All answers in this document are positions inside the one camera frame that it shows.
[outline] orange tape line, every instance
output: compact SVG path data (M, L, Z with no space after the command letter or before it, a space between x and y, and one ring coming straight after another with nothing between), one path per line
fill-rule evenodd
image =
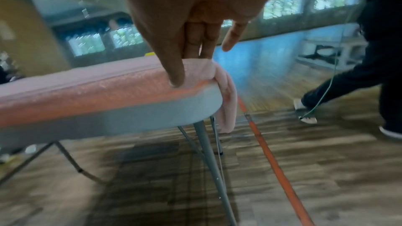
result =
M241 98L238 97L238 102L240 108L242 109L244 115L246 116L248 123L250 125L251 130L253 131L260 147L263 149L265 156L267 157L269 163L271 164L271 168L275 173L276 178L278 179L279 183L281 184L283 190L285 191L286 196L290 204L292 205L294 212L296 213L297 217L299 218L301 224L303 226L314 226L313 221L311 220L309 214L307 213L306 209L304 208L303 204L301 203L299 197L293 190L292 185L290 184L289 180L286 178L284 172L279 167L278 162L276 161L272 151L269 149L265 139L261 135L260 131L257 128L257 125L254 123L250 115L247 114L247 109L244 106Z

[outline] dark pants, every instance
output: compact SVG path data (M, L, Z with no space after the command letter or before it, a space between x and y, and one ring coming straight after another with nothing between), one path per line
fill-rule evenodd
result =
M313 108L330 84L327 80L304 95L302 103ZM382 84L380 114L385 129L402 133L402 36L389 36L370 41L366 56L352 70L334 77L332 86L322 103L346 95L356 89Z

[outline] pink towel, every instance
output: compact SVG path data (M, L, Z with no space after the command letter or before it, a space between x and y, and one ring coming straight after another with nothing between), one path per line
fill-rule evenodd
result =
M208 59L184 59L186 78L172 88L158 58L145 56L31 77L0 86L0 127L102 110L179 100L216 80L223 104L216 113L222 132L235 126L237 93L231 77Z

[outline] floor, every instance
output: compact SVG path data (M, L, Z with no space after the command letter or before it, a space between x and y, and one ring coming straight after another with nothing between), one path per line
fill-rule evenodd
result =
M402 144L378 131L378 88L323 105L317 125L301 123L293 98L331 76L295 62L302 38L247 41L230 53L217 49L214 59L315 225L402 225ZM220 137L238 224L302 225L240 107L237 116L235 130ZM63 144L105 184L76 173L52 148L0 188L0 226L227 225L209 171L175 128Z

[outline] cord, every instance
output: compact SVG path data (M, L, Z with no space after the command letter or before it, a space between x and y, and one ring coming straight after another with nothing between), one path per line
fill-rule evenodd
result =
M339 41L339 45L337 47L337 53L335 55L335 65L334 65L334 72L332 74L332 78L330 81L330 84L327 88L327 90L325 91L325 93L322 95L321 99L317 102L317 104L314 106L314 108L312 108L309 112L307 112L306 114L304 114L303 116L299 117L300 120L304 119L305 117L307 117L308 115L310 115L312 112L314 112L314 110L318 107L318 105L320 105L320 103L322 102L322 100L324 99L324 97L326 96L326 94L328 93L328 91L330 90L331 86L332 86L332 82L334 81L335 75L336 75L336 67L338 66L338 57L339 57L339 49L342 46L343 40L345 38L344 33L345 33L345 29L346 29L346 25L349 23L350 19L352 18L353 14L357 13L357 11L362 11L361 8L362 6L364 6L364 3L362 4L358 4L355 9L353 11L351 11L349 13L349 15L346 17L345 22L343 24L343 29L342 29L342 34L341 34L341 38Z

